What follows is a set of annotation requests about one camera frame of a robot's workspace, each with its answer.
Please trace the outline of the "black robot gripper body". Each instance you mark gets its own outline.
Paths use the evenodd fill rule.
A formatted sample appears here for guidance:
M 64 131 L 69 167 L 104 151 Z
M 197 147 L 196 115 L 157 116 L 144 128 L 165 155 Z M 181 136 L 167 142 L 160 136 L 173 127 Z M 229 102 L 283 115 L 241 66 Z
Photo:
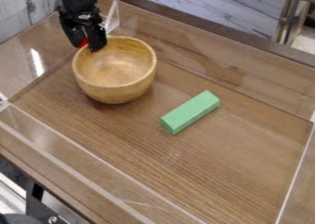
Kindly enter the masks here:
M 81 11 L 70 11 L 60 7 L 57 12 L 60 24 L 64 29 L 77 29 L 80 26 L 88 24 L 100 26 L 102 23 L 101 10 L 97 7 Z

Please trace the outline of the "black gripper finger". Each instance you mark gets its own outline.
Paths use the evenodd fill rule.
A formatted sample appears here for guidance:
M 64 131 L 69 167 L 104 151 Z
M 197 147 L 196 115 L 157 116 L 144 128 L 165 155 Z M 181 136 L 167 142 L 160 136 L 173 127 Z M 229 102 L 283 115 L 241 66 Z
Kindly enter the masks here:
M 76 23 L 73 23 L 70 20 L 68 19 L 60 19 L 60 24 L 61 24 L 61 28 L 64 30 L 64 33 L 68 37 L 68 40 L 72 44 L 73 47 L 78 47 L 82 40 L 85 39 L 85 34 L 82 31 L 82 27 L 80 25 L 77 25 Z
M 94 53 L 106 45 L 105 30 L 98 24 L 86 24 L 85 33 L 89 50 Z

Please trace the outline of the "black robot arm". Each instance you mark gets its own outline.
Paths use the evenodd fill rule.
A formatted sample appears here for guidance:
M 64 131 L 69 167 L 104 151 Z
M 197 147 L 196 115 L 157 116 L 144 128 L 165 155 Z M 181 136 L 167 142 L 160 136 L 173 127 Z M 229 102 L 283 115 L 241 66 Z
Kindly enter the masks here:
M 61 0 L 57 8 L 58 22 L 74 48 L 85 44 L 94 53 L 106 45 L 101 10 L 97 0 Z

